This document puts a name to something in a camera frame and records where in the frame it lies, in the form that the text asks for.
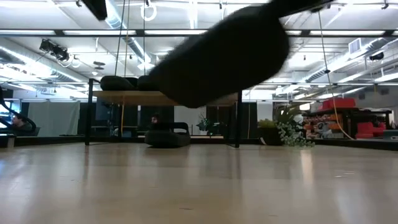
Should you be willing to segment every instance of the wooden floor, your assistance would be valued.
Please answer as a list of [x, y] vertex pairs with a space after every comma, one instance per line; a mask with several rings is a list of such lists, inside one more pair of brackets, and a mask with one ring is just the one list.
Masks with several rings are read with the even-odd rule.
[[4, 224], [397, 221], [397, 152], [83, 143], [0, 152]]

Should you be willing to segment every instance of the red chair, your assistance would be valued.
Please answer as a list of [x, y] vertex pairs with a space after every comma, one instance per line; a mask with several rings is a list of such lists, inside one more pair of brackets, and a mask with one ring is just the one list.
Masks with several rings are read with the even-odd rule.
[[379, 123], [379, 127], [373, 128], [373, 136], [375, 137], [383, 136], [384, 130], [386, 130], [386, 124]]
[[373, 124], [372, 122], [358, 123], [358, 133], [355, 135], [356, 139], [373, 138]]
[[372, 122], [358, 123], [358, 133], [355, 135], [356, 139], [373, 138], [383, 135], [386, 129], [386, 124], [380, 123], [379, 127], [374, 127]]

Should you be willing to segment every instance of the black cushion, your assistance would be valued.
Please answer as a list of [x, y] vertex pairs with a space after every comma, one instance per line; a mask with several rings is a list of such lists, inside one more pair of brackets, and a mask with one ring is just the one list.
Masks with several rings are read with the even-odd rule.
[[[174, 129], [184, 129], [176, 133]], [[158, 123], [146, 132], [145, 143], [159, 148], [182, 147], [190, 144], [191, 137], [186, 123]]]
[[119, 76], [104, 76], [100, 81], [101, 89], [104, 91], [128, 91], [136, 88], [126, 79]]
[[189, 108], [257, 85], [274, 76], [289, 54], [279, 17], [320, 2], [274, 0], [242, 8], [176, 47], [150, 71], [151, 82]]
[[127, 81], [129, 81], [130, 84], [132, 84], [134, 87], [137, 88], [138, 78], [135, 78], [135, 77], [126, 77], [125, 79], [126, 79]]
[[159, 91], [156, 82], [149, 75], [139, 77], [137, 87], [139, 91]]

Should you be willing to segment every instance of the black chair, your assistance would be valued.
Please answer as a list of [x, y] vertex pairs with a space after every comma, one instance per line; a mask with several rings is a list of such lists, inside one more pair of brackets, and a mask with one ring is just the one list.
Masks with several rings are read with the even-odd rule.
[[187, 146], [191, 142], [187, 123], [157, 123], [146, 132], [145, 143], [159, 148], [176, 148]]

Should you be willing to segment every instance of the table leg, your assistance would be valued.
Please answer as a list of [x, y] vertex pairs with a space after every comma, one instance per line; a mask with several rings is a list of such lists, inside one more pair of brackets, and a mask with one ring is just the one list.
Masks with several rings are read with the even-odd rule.
[[88, 80], [88, 105], [86, 114], [86, 133], [85, 133], [85, 145], [90, 145], [91, 137], [91, 116], [93, 112], [93, 79]]

